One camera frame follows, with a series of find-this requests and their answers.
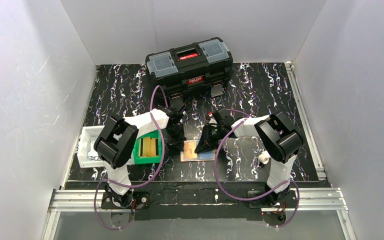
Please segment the yellow cards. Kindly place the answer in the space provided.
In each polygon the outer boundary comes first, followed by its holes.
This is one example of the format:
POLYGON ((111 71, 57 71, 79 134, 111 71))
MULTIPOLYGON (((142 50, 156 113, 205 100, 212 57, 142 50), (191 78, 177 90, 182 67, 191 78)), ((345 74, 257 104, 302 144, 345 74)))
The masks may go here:
POLYGON ((146 136, 139 140, 140 158, 153 158, 159 156, 159 140, 156 137, 146 136))

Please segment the printed card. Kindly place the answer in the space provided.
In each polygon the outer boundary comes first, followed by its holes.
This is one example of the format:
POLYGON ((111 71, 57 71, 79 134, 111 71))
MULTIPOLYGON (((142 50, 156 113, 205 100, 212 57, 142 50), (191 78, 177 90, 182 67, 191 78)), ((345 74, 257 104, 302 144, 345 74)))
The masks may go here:
POLYGON ((89 151, 87 152, 88 161, 100 161, 101 160, 99 157, 99 154, 94 149, 94 144, 95 144, 95 141, 90 142, 90 148, 89 148, 89 151))

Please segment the yellow and white credit card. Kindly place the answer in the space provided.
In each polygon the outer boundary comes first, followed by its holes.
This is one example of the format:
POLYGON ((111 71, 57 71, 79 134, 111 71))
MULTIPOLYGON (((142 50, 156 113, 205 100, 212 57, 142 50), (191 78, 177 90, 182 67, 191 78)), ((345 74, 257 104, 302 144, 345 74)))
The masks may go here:
POLYGON ((195 152, 197 143, 195 140, 184 142, 183 159, 185 161, 193 161, 198 159, 198 154, 195 152))

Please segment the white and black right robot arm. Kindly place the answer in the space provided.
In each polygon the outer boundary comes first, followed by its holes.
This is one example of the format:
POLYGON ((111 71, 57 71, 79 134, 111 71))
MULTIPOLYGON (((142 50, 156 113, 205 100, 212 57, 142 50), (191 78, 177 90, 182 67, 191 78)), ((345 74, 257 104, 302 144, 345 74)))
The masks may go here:
POLYGON ((221 108, 208 114, 195 153, 215 150, 219 154, 228 138, 259 137, 264 146, 261 157, 271 161, 265 192, 244 198, 228 193, 222 185, 219 188, 230 198, 242 202, 257 201, 266 197, 274 203, 279 202, 290 191, 290 185, 293 183, 292 167, 306 141, 305 138, 283 112, 261 117, 245 114, 237 120, 231 115, 232 112, 232 109, 221 108))

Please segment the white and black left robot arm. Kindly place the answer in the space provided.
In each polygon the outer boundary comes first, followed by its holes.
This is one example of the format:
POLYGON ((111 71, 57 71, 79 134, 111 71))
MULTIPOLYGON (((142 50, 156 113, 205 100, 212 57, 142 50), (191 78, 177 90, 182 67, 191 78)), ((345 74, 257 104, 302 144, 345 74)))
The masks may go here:
POLYGON ((106 122, 94 144, 94 150, 104 161, 108 175, 105 188, 110 200, 115 200, 121 208, 133 204, 133 189, 127 163, 134 158, 137 139, 151 132, 157 132, 155 149, 160 161, 164 159, 166 147, 181 151, 184 148, 185 134, 182 118, 186 112, 180 108, 158 106, 147 113, 119 118, 112 116, 106 122))

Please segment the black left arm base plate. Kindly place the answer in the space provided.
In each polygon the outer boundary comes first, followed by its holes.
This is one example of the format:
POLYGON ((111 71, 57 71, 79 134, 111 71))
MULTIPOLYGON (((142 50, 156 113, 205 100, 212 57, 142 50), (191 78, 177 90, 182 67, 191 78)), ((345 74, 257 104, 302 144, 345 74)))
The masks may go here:
POLYGON ((104 192, 100 207, 105 210, 143 210, 150 207, 150 193, 147 191, 128 191, 124 195, 104 192))

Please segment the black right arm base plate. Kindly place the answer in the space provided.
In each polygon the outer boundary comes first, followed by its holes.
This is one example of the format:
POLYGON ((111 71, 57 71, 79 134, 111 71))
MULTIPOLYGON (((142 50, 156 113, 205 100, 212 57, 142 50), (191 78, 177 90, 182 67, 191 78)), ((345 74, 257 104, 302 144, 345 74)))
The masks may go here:
POLYGON ((281 213, 286 210, 294 210, 297 205, 297 194, 295 190, 290 190, 282 199, 273 200, 270 196, 257 200, 247 201, 246 204, 251 209, 262 209, 264 212, 281 213))

